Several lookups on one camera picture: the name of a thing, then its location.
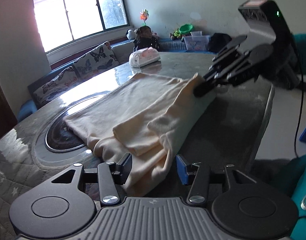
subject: yellow towel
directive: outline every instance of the yellow towel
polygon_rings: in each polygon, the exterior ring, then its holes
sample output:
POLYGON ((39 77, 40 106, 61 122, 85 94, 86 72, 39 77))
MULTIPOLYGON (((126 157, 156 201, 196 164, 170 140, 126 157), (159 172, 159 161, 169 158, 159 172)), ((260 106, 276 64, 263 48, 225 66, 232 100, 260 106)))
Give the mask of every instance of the yellow towel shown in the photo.
POLYGON ((167 175, 187 134, 215 98, 195 98, 204 79, 190 80, 137 73, 128 82, 65 122, 96 156, 118 161, 132 154, 133 166, 123 186, 143 196, 167 175))

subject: window sill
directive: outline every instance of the window sill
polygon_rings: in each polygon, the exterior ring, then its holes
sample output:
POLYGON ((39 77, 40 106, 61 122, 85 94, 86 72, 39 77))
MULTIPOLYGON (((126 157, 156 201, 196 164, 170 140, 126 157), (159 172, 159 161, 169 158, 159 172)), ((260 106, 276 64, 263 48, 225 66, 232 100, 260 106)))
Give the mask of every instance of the window sill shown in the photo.
POLYGON ((104 43, 108 40, 113 40, 113 39, 123 37, 125 36, 125 33, 127 32, 127 30, 130 30, 130 29, 134 29, 134 26, 131 25, 131 26, 118 28, 118 29, 107 31, 104 33, 95 34, 93 36, 86 37, 79 41, 72 42, 57 50, 49 52, 47 54, 48 61, 51 65, 81 50, 104 43))

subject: pillow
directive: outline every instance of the pillow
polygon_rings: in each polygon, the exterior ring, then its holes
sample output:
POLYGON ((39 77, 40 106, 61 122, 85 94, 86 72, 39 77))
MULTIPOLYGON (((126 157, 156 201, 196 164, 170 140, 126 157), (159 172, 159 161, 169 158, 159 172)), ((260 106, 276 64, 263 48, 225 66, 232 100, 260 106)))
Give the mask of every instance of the pillow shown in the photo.
POLYGON ((125 42, 112 47, 112 51, 120 64, 129 62, 129 57, 134 49, 133 41, 125 42))
POLYGON ((39 87, 33 95, 40 107, 80 84, 73 66, 67 67, 50 82, 39 87))
POLYGON ((74 66, 83 81, 120 65, 107 41, 79 57, 74 66))

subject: door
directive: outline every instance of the door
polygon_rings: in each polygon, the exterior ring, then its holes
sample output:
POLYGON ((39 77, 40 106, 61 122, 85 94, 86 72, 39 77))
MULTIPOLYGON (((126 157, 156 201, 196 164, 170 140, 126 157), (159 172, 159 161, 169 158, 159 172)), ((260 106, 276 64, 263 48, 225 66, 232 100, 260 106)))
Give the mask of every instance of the door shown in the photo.
POLYGON ((0 87, 0 138, 17 124, 17 120, 11 111, 0 87))

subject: teal clothing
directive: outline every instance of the teal clothing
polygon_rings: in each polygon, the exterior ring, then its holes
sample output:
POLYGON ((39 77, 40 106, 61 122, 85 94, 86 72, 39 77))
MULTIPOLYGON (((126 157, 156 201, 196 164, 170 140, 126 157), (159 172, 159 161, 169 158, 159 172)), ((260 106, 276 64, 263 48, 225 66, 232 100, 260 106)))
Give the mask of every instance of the teal clothing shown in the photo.
POLYGON ((291 197, 298 208, 299 219, 291 238, 306 240, 306 210, 301 208, 301 202, 306 195, 306 155, 291 160, 280 170, 270 185, 291 197))
POLYGON ((303 74, 306 75, 306 34, 296 34, 294 39, 302 64, 303 74))

